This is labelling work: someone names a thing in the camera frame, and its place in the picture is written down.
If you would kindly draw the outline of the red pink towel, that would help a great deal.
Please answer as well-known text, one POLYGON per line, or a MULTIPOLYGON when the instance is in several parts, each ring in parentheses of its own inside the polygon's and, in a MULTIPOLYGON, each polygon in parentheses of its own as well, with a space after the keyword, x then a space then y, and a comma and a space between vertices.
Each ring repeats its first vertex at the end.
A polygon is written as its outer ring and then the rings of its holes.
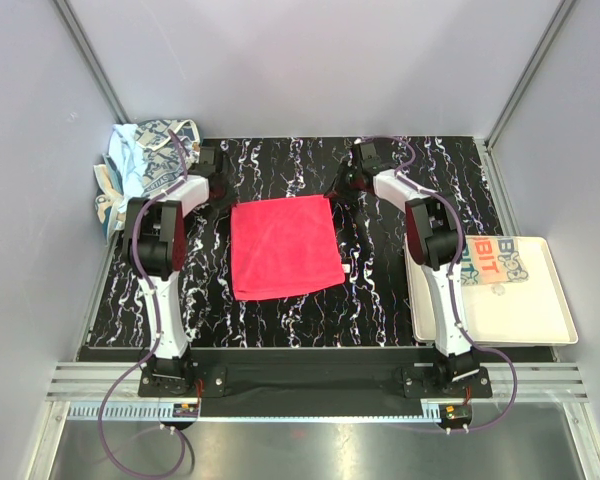
POLYGON ((345 280, 331 204, 322 195, 237 204, 230 247, 238 301, 302 296, 345 280))

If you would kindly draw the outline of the cream rabbit print towel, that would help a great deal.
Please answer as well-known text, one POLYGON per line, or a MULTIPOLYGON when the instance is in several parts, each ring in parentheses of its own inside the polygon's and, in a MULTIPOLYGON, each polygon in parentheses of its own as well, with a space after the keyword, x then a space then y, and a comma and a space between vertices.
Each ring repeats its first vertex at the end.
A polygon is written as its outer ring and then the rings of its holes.
POLYGON ((528 279, 515 237, 466 237, 461 260, 463 286, 521 283, 528 279))

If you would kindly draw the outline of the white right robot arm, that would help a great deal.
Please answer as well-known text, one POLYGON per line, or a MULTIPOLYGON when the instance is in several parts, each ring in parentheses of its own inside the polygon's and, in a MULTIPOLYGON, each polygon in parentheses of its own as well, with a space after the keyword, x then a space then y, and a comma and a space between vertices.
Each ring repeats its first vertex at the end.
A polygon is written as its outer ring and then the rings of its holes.
POLYGON ((438 351, 434 384, 446 396, 466 389, 475 360, 461 294, 461 259, 465 235, 454 197, 426 188, 392 167, 371 139, 358 139, 351 158, 341 162, 324 196, 354 204, 363 193, 389 202, 405 214, 409 258, 425 275, 431 299, 438 351))

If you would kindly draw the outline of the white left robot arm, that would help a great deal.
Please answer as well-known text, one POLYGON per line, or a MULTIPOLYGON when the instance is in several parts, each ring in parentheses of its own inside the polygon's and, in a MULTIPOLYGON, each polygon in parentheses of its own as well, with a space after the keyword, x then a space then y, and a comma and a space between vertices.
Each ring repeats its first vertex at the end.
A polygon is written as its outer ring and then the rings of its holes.
POLYGON ((149 353, 140 364, 161 376, 161 384, 176 396, 188 394, 196 382, 178 289, 188 248, 185 218, 200 206, 224 210, 235 203, 227 174, 221 148, 202 146, 198 161, 172 185, 127 205, 123 253, 138 278, 151 333, 149 353))

